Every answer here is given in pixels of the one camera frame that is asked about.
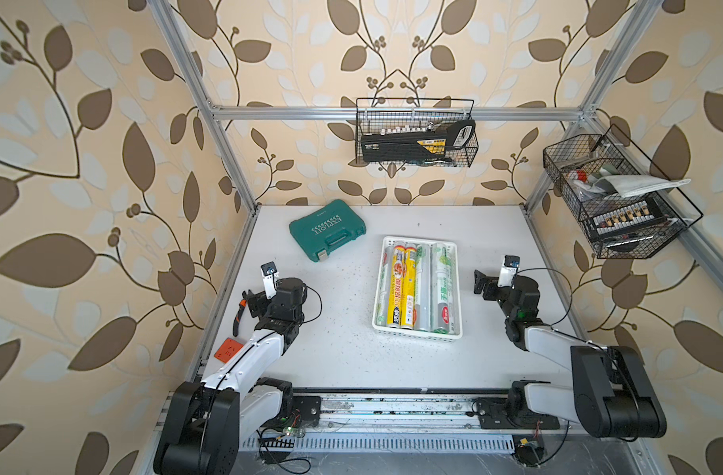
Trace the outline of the grape print wrap roll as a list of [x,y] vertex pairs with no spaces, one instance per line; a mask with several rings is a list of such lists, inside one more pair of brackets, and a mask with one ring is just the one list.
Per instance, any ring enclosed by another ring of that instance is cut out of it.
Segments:
[[451,334],[454,331],[454,259],[445,243],[433,245],[433,317],[432,331]]

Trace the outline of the white text wrap roll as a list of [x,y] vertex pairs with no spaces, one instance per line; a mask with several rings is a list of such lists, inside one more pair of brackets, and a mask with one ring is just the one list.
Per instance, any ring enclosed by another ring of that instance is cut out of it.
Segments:
[[431,330],[431,249],[427,243],[421,243],[417,247],[414,328],[418,332]]

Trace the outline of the white plastic perforated basket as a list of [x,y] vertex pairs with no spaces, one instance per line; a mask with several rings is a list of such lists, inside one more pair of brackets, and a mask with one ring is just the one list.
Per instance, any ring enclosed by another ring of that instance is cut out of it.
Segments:
[[[390,328],[389,326],[385,325],[383,327],[377,326],[375,324],[375,308],[377,305],[377,295],[378,295],[378,285],[380,281],[380,271],[381,266],[383,263],[383,251],[387,247],[392,247],[395,245],[395,243],[403,243],[405,249],[406,247],[418,247],[421,243],[427,243],[432,247],[431,253],[431,263],[432,263],[432,271],[431,271],[431,310],[430,310],[430,317],[431,317],[431,330],[430,332],[418,332],[415,330],[403,330],[401,328],[401,325],[399,328]],[[452,252],[452,258],[454,259],[454,305],[452,306],[452,310],[454,311],[452,313],[452,316],[454,317],[454,331],[451,334],[436,334],[432,331],[432,317],[433,317],[433,245],[435,243],[445,243]],[[459,284],[459,278],[458,278],[458,252],[457,252],[457,245],[453,243],[452,241],[432,241],[431,239],[416,239],[415,237],[385,237],[382,242],[381,247],[382,255],[380,259],[380,266],[379,266],[379,273],[377,277],[377,284],[375,287],[375,297],[374,297],[374,305],[372,310],[372,317],[371,317],[371,324],[372,327],[380,333],[384,334],[394,334],[394,336],[410,336],[410,338],[423,338],[424,340],[439,340],[440,342],[455,342],[456,340],[459,340],[463,335],[463,326],[462,326],[462,317],[461,317],[461,299],[460,299],[460,284]]]

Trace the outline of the yellow wrap roll chef label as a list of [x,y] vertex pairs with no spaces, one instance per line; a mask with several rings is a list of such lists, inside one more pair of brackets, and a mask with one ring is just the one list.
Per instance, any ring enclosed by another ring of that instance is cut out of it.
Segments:
[[401,320],[401,328],[403,330],[413,330],[416,321],[415,293],[417,277],[417,256],[418,253],[416,247],[406,247],[405,274],[403,286],[403,314]]

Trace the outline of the yellow wrap roll group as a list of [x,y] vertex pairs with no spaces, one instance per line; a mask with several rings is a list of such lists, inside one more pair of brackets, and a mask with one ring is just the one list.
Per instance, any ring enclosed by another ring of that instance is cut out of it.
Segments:
[[406,249],[403,243],[395,243],[391,255],[391,282],[386,322],[390,328],[399,328],[401,325],[405,273]]

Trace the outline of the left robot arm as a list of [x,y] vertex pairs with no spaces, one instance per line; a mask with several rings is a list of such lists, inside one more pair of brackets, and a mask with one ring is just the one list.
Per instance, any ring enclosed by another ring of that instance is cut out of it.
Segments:
[[291,413],[292,384],[264,372],[298,337],[307,291],[301,279],[290,277],[248,296],[250,312],[258,318],[252,336],[217,372],[175,390],[155,473],[229,474],[243,439]]

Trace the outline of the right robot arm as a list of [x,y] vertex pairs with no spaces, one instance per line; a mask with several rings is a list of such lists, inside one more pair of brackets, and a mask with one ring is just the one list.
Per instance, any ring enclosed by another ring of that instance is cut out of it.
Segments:
[[502,310],[505,333],[519,350],[567,370],[569,387],[550,382],[512,383],[504,413],[511,424],[543,416],[575,423],[597,439],[660,439],[667,418],[638,352],[599,346],[561,332],[539,318],[541,291],[535,279],[504,267],[493,277],[476,270],[473,292]]

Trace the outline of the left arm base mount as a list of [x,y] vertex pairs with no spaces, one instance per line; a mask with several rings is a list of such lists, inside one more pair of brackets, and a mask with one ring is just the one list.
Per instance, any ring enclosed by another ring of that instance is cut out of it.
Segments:
[[316,427],[321,417],[322,398],[297,396],[283,400],[279,391],[248,395],[241,408],[240,429],[249,435],[257,429]]

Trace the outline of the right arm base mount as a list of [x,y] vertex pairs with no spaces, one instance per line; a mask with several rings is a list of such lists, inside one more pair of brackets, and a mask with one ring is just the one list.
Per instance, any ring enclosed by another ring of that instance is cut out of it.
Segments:
[[524,403],[512,407],[507,398],[477,398],[473,411],[481,429],[560,429],[559,419],[531,411]]

